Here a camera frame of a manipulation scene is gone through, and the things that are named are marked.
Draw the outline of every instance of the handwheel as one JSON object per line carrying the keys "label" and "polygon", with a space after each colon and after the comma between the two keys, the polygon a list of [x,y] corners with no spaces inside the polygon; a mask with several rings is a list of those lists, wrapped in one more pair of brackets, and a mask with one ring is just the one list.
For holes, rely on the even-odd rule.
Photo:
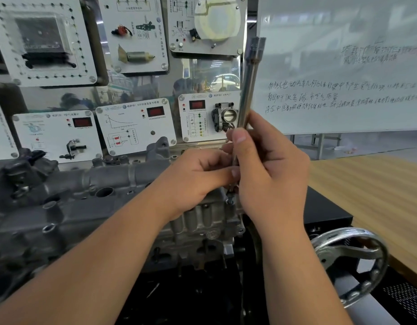
{"label": "handwheel", "polygon": [[[368,248],[343,244],[345,239],[353,237],[365,241]],[[352,227],[338,228],[315,237],[311,243],[324,269],[329,268],[338,257],[375,260],[373,268],[368,272],[369,279],[339,297],[344,308],[369,294],[385,275],[389,260],[387,247],[379,236],[368,230]]]}

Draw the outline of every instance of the graph diagram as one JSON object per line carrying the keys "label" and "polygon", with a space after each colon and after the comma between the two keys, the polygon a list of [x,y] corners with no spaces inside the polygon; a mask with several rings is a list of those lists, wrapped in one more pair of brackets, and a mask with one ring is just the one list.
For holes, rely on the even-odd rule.
{"label": "graph diagram", "polygon": [[189,135],[191,137],[206,137],[209,135],[207,129],[207,112],[192,113],[188,115]]}
{"label": "graph diagram", "polygon": [[114,147],[121,147],[130,142],[131,145],[139,144],[138,136],[134,128],[129,128],[126,131],[108,134],[109,143]]}
{"label": "graph diagram", "polygon": [[108,121],[109,124],[111,125],[111,129],[116,129],[116,128],[122,128],[124,126],[131,126],[131,125],[135,125],[135,123],[133,122],[120,122],[120,121],[116,121],[113,120],[109,117],[109,115],[106,115],[108,117]]}

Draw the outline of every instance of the metal stand leg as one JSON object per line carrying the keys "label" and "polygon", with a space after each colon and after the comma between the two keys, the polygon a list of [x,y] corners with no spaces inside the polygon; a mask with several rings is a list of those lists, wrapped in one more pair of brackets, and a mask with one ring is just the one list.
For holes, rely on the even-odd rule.
{"label": "metal stand leg", "polygon": [[317,149],[317,161],[323,157],[323,145],[324,145],[324,133],[319,135],[318,149]]}
{"label": "metal stand leg", "polygon": [[342,133],[340,133],[338,135],[338,138],[336,139],[336,147],[339,147],[339,145],[341,144],[341,135],[342,135]]}

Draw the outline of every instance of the engine block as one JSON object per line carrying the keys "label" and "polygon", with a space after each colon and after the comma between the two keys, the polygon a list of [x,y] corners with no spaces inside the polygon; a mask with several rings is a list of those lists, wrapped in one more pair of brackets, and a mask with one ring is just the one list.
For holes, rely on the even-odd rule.
{"label": "engine block", "polygon": [[[165,137],[147,147],[146,162],[95,158],[86,170],[61,172],[44,152],[22,150],[0,169],[0,300],[91,234],[175,158]],[[234,237],[245,228],[237,207],[226,199],[223,189],[211,191],[169,222],[142,271],[201,269],[205,262],[232,257]]]}

